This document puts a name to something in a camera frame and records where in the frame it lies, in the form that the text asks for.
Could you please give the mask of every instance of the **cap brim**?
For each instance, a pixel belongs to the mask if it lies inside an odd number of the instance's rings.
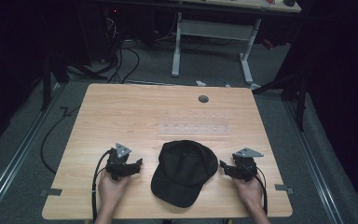
[[[153,174],[151,189],[161,200],[178,207],[187,208],[199,197],[202,184],[192,187],[177,185],[165,175],[159,165]]]

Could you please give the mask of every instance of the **round black hole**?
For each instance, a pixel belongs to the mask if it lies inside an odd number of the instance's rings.
[[[208,103],[209,98],[208,98],[208,96],[206,96],[206,95],[201,95],[201,96],[199,96],[199,101],[200,101],[201,103]]]

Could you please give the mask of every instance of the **black clamp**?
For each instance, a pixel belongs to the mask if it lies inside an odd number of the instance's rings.
[[[116,143],[116,148],[111,148],[111,153],[107,164],[106,171],[112,176],[112,179],[118,181],[120,176],[135,175],[141,171],[142,160],[136,163],[127,164],[126,161],[130,156],[131,150],[127,147]]]
[[[223,161],[220,161],[220,166],[223,168],[225,175],[243,179],[248,182],[257,175],[257,166],[254,157],[263,156],[263,154],[246,147],[232,154],[232,159],[236,166],[227,165]]]

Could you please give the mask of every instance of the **gray carpet floor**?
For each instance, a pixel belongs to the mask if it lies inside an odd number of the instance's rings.
[[[249,88],[249,85],[244,82],[238,54],[232,53],[233,49],[240,49],[241,44],[236,42],[218,49],[214,44],[203,44],[200,48],[197,44],[184,44],[180,76],[171,77],[173,46],[155,45],[149,47],[139,43],[133,49],[140,57],[139,66],[127,80],[132,83],[147,81],[191,86],[195,86],[196,80],[200,80],[207,86],[223,87],[225,83],[220,80],[223,79],[232,87]],[[133,42],[126,43],[127,47],[134,45]],[[289,49],[290,45],[270,50],[260,45],[254,45],[249,64],[256,84],[263,85],[273,80]],[[119,71],[121,78],[130,72],[136,63],[135,54],[123,50],[123,64]],[[98,69],[99,66],[95,65],[92,68]],[[60,87],[62,93],[57,97],[40,130],[35,134],[34,141],[29,145],[28,155],[0,202],[0,223],[84,223],[84,220],[45,220],[41,216],[46,197],[40,196],[40,192],[42,189],[49,189],[54,178],[54,175],[47,170],[40,159],[42,141],[48,130],[62,118],[62,106],[67,106],[71,110],[81,105],[88,85],[101,82],[74,75],[70,77],[70,82],[66,86]],[[13,116],[9,127],[2,135],[0,139],[0,175],[5,171],[21,145],[22,139],[38,116],[42,105],[42,92],[42,85],[39,84]],[[272,218],[271,222],[330,223],[323,201],[315,188],[310,168],[306,163],[302,143],[297,135],[298,130],[292,122],[293,117],[287,110],[288,103],[281,101],[279,92],[279,90],[275,90],[255,95],[283,182],[294,190],[293,194],[289,194],[294,210],[293,214],[285,218]],[[75,120],[76,113],[64,119],[46,141],[45,157],[53,169],[58,168]],[[357,194],[324,134],[309,96],[304,128],[303,134],[305,134],[327,186],[331,190],[342,222],[358,223]],[[252,223],[252,220],[238,218],[235,219],[235,223]]]

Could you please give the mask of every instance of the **black baseball cap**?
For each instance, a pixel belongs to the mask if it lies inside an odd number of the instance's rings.
[[[217,171],[217,158],[206,146],[190,140],[162,146],[151,189],[161,200],[178,207],[191,206],[203,184]]]

